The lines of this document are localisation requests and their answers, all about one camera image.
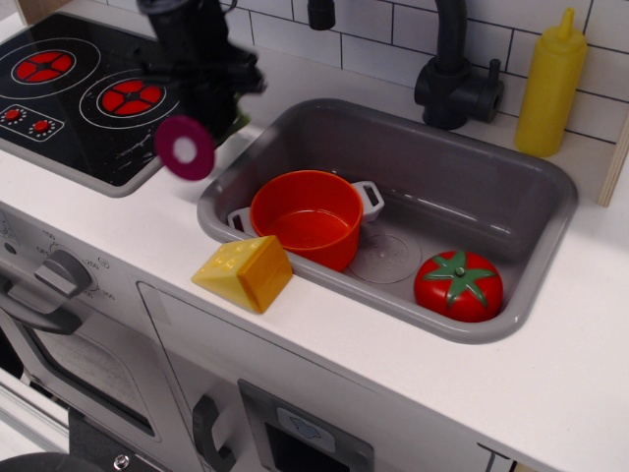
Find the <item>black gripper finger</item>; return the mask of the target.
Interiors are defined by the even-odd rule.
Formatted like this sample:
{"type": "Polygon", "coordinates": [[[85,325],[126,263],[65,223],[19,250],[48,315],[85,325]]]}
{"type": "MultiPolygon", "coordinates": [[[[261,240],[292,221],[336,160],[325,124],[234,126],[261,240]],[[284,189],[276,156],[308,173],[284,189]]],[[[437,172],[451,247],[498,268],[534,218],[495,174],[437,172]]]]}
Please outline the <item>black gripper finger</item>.
{"type": "Polygon", "coordinates": [[[206,91],[198,98],[198,117],[216,147],[246,126],[241,95],[231,91],[206,91]]]}
{"type": "Polygon", "coordinates": [[[201,120],[200,101],[196,95],[194,86],[182,82],[171,82],[169,84],[169,90],[176,95],[180,103],[181,111],[185,115],[197,121],[201,120]]]}

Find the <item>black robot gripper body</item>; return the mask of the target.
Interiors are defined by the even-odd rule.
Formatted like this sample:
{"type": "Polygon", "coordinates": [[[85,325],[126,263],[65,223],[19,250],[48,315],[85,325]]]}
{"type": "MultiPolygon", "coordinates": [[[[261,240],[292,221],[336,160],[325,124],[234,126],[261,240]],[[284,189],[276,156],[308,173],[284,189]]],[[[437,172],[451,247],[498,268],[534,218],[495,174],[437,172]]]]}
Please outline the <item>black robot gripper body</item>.
{"type": "Polygon", "coordinates": [[[213,85],[236,94],[266,88],[257,56],[229,40],[221,9],[142,9],[160,50],[139,53],[143,75],[158,85],[213,85]]]}

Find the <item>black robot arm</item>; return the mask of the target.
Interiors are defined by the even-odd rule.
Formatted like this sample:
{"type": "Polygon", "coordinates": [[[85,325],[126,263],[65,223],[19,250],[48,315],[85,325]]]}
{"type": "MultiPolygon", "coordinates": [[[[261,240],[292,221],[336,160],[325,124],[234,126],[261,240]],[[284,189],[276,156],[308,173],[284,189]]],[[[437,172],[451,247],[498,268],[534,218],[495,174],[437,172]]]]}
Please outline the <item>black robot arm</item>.
{"type": "Polygon", "coordinates": [[[160,46],[158,53],[141,53],[144,76],[173,89],[184,112],[221,145],[249,122],[239,108],[240,98],[265,90],[257,56],[230,42],[218,1],[139,1],[137,5],[160,46]]]}

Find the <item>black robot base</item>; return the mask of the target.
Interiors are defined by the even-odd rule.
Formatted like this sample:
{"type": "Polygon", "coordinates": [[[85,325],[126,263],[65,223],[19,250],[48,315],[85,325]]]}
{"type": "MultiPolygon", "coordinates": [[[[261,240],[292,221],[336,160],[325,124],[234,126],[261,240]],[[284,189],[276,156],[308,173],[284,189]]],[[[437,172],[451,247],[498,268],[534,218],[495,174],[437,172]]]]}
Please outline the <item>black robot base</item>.
{"type": "Polygon", "coordinates": [[[2,471],[157,471],[130,449],[86,423],[72,424],[70,452],[35,452],[1,461],[2,471]]]}

